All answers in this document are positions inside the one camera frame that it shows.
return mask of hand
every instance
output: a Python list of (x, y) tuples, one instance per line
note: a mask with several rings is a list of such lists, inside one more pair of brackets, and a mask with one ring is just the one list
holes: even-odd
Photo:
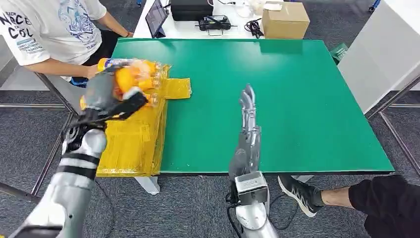
[(87, 66), (86, 78), (91, 79), (98, 73), (98, 65)]

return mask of green table mat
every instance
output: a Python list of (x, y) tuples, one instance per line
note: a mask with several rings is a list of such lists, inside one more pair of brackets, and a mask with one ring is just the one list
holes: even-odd
[(169, 100), (162, 173), (224, 173), (239, 95), (256, 94), (263, 172), (387, 172), (391, 163), (322, 41), (120, 39), (113, 58), (173, 65), (190, 99)]

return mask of white t-shirt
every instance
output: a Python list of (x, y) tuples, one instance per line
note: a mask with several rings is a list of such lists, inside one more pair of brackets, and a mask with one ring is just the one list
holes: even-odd
[(99, 0), (0, 0), (0, 32), (20, 65), (83, 64), (102, 43)]

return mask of robotic arm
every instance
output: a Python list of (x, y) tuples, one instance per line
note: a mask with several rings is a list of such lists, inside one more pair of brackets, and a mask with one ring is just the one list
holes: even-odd
[[(241, 92), (242, 129), (235, 154), (229, 164), (230, 203), (227, 214), (238, 238), (278, 238), (268, 219), (270, 194), (260, 167), (261, 128), (255, 115), (255, 93), (248, 84)], [(230, 218), (234, 208), (242, 232)]]
[(114, 73), (106, 69), (87, 86), (86, 108), (66, 132), (57, 172), (40, 203), (10, 238), (81, 238), (96, 169), (106, 148), (106, 121), (126, 119), (147, 103), (138, 87), (114, 97)]

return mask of yellow plastic bag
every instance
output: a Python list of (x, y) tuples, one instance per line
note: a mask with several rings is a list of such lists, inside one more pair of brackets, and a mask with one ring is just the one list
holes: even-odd
[[(140, 88), (144, 83), (142, 90), (149, 103), (127, 120), (107, 123), (105, 133), (108, 145), (102, 154), (97, 176), (137, 177), (160, 172), (166, 128), (166, 99), (189, 98), (192, 91), (189, 78), (168, 79), (170, 66), (156, 64), (164, 66), (152, 70), (149, 78), (159, 77), (161, 86), (148, 87), (146, 85), (151, 84), (145, 81), (128, 81), (133, 86), (139, 84)], [(148, 78), (144, 72), (138, 73)]]

